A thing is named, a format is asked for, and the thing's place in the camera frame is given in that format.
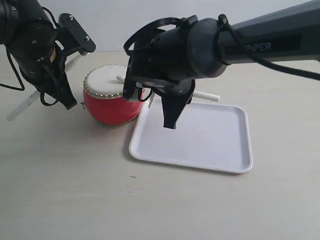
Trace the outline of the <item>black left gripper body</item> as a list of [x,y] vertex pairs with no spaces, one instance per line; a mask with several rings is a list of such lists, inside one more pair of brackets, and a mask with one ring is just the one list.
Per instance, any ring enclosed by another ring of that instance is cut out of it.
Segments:
[[4,45],[17,62],[20,74],[40,92],[59,100],[59,79],[65,72],[66,56],[56,44],[57,31],[44,19],[18,24]]

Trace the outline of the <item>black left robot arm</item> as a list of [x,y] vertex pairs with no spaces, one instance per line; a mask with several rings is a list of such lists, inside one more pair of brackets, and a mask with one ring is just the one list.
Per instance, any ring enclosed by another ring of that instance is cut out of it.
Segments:
[[37,0],[2,0],[0,43],[19,82],[19,86],[2,83],[1,87],[24,91],[26,80],[40,93],[44,106],[51,106],[45,95],[67,110],[77,104],[65,68],[67,57],[80,46],[46,7]]

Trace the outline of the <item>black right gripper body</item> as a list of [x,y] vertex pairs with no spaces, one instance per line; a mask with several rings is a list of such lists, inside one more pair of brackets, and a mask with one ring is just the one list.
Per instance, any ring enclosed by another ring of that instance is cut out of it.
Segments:
[[189,27],[139,29],[123,45],[128,55],[126,79],[161,98],[193,95],[195,70],[190,63]]

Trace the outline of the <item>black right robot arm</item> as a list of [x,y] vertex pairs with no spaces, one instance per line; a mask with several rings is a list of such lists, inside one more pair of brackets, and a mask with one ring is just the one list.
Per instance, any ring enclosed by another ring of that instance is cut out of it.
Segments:
[[142,101],[143,89],[160,96],[163,126],[174,129],[194,95],[196,80],[216,78],[229,65],[257,63],[274,71],[319,80],[316,72],[283,61],[319,60],[320,3],[312,0],[241,23],[224,14],[154,20],[125,43],[123,98]]

